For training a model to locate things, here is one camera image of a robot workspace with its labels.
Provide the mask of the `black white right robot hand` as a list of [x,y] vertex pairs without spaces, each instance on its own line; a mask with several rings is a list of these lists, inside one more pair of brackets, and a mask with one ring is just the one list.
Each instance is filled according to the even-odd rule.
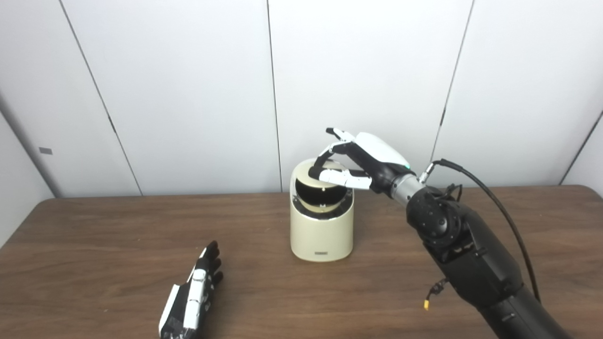
[[[390,197],[398,178],[415,175],[405,157],[375,135],[361,132],[354,137],[337,128],[327,128],[326,133],[334,135],[338,141],[330,144],[310,167],[308,176],[312,179],[385,193]],[[360,169],[326,168],[326,163],[334,154],[348,156]]]

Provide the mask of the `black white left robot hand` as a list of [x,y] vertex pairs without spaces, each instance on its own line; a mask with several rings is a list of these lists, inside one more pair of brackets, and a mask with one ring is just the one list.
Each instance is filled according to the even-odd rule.
[[201,339],[215,289],[224,278],[217,241],[202,251],[189,277],[182,285],[174,284],[158,324],[160,339]]

